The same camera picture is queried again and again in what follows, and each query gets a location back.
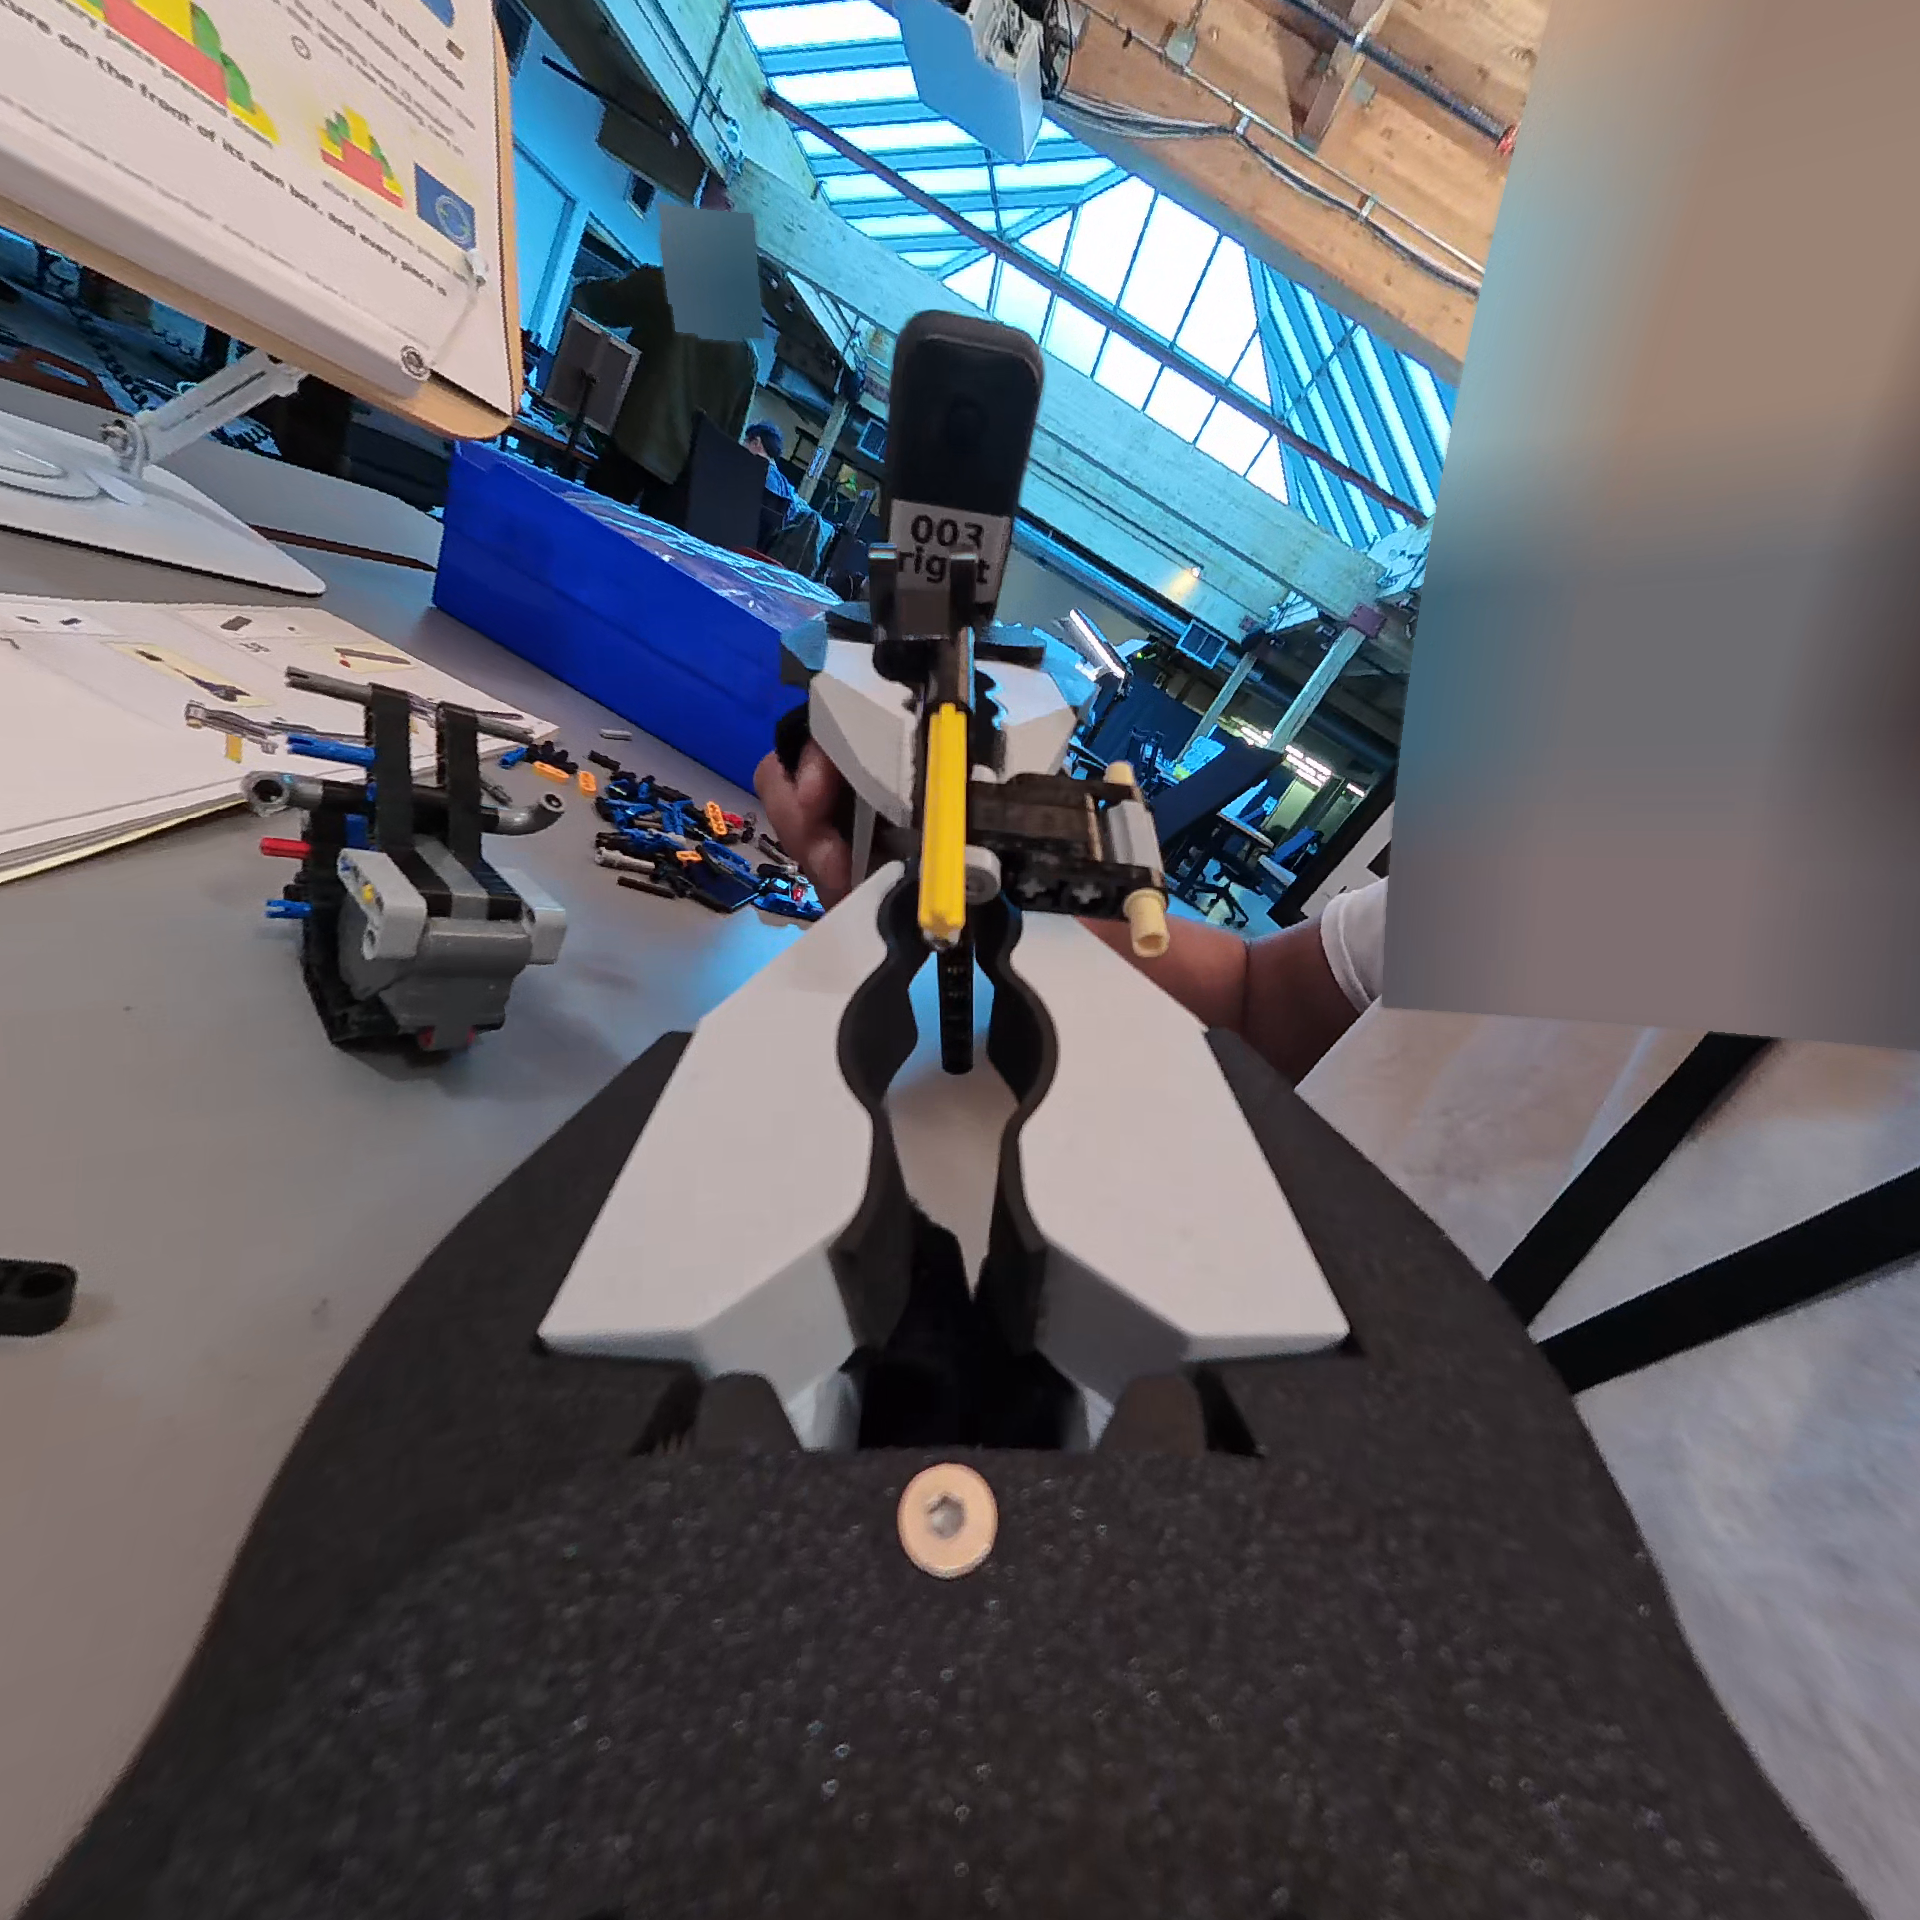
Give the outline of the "instruction sheet on wooden board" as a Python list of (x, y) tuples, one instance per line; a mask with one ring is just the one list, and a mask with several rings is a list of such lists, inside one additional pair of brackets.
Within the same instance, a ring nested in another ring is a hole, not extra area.
[(3, 226), (443, 437), (519, 412), (489, 2), (5, 2)]

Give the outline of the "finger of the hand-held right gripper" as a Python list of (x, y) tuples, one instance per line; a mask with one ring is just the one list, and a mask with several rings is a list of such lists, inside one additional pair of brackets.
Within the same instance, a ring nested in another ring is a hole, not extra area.
[(804, 691), (804, 703), (782, 716), (782, 767), (795, 773), (802, 742), (814, 742), (875, 816), (916, 826), (920, 694), (880, 670), (872, 639), (864, 628), (788, 628), (782, 683)]
[(993, 777), (1057, 776), (1077, 721), (1042, 664), (974, 667), (974, 770)]

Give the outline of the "blue plastic bin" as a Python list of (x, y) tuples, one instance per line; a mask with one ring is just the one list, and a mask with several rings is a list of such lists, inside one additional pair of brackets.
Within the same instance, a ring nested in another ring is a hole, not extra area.
[(491, 445), (455, 445), (434, 604), (749, 786), (795, 694), (782, 639), (831, 597)]

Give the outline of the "person's right forearm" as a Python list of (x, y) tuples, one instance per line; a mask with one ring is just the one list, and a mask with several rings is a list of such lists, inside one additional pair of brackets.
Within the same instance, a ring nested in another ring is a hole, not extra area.
[(1285, 1083), (1311, 1066), (1381, 1001), (1385, 880), (1351, 889), (1303, 925), (1245, 938), (1169, 922), (1165, 953), (1138, 961), (1118, 922), (1083, 922), (1206, 1028), (1235, 1031)]

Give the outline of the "white ceiling unit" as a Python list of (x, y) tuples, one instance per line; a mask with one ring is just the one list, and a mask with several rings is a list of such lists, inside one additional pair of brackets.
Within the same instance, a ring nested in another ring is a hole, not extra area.
[(1023, 165), (1068, 81), (1071, 2), (889, 2), (919, 98), (990, 159)]

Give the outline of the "white tablet stand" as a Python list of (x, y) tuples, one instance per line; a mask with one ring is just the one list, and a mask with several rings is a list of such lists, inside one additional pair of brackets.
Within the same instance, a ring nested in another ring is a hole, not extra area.
[(94, 437), (3, 415), (3, 527), (200, 576), (321, 597), (325, 582), (164, 460), (255, 402), (296, 397), (305, 373), (252, 348), (175, 400), (102, 424)]

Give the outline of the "person's right hand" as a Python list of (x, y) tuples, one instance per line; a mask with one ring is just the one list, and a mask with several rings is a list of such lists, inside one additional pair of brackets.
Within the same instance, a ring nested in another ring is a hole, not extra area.
[(764, 755), (755, 792), (770, 831), (831, 911), (868, 877), (872, 858), (858, 797), (814, 739), (789, 755)]

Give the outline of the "pile of small lego pieces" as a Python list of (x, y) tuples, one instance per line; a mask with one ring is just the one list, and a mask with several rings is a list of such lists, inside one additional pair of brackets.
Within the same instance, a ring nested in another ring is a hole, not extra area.
[(755, 813), (700, 803), (606, 755), (586, 756), (579, 786), (603, 822), (592, 861), (616, 877), (621, 889), (697, 903), (726, 919), (746, 910), (782, 925), (822, 919), (817, 889)]

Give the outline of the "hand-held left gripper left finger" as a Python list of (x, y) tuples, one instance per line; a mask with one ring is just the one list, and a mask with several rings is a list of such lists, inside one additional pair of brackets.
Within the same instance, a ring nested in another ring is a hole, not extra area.
[(919, 1044), (916, 886), (884, 864), (711, 1007), (536, 1336), (682, 1363), (849, 1421), (847, 1360), (904, 1314), (913, 1204), (884, 1101)]

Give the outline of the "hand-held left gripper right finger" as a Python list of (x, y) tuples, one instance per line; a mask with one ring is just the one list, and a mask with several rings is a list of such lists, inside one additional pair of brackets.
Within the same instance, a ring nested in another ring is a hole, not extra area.
[(977, 911), (1014, 1093), (977, 1299), (1118, 1405), (1132, 1381), (1336, 1351), (1351, 1324), (1206, 1028), (1068, 916)]

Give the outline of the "grey lego chassis model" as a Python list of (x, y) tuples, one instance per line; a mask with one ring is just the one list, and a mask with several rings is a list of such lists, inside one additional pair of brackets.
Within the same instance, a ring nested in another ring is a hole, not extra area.
[(503, 1026), (521, 973), (564, 950), (567, 911), (489, 858), (489, 838), (531, 838), (564, 816), (558, 797), (506, 803), (482, 780), (482, 737), (540, 747), (519, 712), (428, 700), (290, 664), (287, 685), (358, 709), (363, 730), (287, 730), (293, 756), (349, 777), (246, 776), (255, 816), (293, 810), (260, 850), (293, 877), (264, 919), (300, 928), (300, 977), (337, 1049), (455, 1056)]

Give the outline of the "black lego beam assembly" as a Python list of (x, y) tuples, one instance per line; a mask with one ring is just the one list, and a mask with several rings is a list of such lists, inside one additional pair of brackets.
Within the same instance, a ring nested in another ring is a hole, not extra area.
[(971, 911), (1120, 922), (1132, 958), (1169, 949), (1165, 873), (1135, 770), (974, 777), (971, 716), (940, 703), (923, 725), (916, 925), (935, 958), (941, 1066), (971, 1069)]

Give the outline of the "open lego instruction booklet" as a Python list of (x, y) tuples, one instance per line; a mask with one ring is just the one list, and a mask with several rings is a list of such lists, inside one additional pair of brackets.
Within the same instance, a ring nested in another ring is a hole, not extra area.
[(363, 712), (290, 670), (410, 709), (415, 773), (434, 709), (469, 707), (485, 747), (545, 742), (531, 709), (477, 691), (312, 601), (173, 604), (3, 597), (3, 880), (124, 846), (240, 803), (246, 776), (340, 776), (293, 737), (360, 742)]

